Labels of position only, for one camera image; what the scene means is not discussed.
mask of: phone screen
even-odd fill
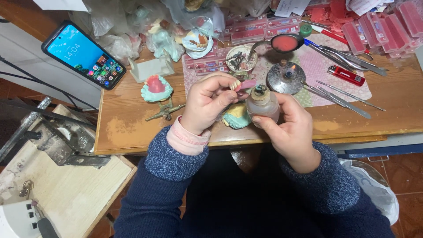
[[[124,70],[122,65],[72,25],[63,28],[47,51],[106,88],[114,85]]]

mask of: red lighter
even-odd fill
[[[340,79],[353,83],[357,86],[363,86],[364,81],[366,80],[365,78],[360,77],[355,73],[351,73],[350,71],[336,65],[329,67],[327,72]]]

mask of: person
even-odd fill
[[[155,136],[140,161],[115,238],[395,237],[335,152],[312,141],[312,117],[290,94],[275,93],[282,124],[252,118],[272,142],[254,172],[243,173],[229,150],[209,151],[207,128],[248,96],[228,88],[235,80],[217,72],[193,84],[183,115]]]

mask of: navy knit sweater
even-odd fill
[[[115,238],[395,237],[389,220],[342,168],[334,151],[317,142],[313,146],[321,153],[321,163],[309,174],[296,173],[279,158],[289,181],[280,190],[288,192],[263,183],[230,185],[224,194],[187,199],[180,219],[181,199],[209,149],[197,156],[177,152],[167,143],[169,128],[157,134],[139,164],[121,201]]]

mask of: green cap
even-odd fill
[[[312,30],[313,30],[313,28],[311,27],[310,24],[304,24],[299,29],[299,35],[302,36],[302,37],[307,37],[307,36],[311,35]]]

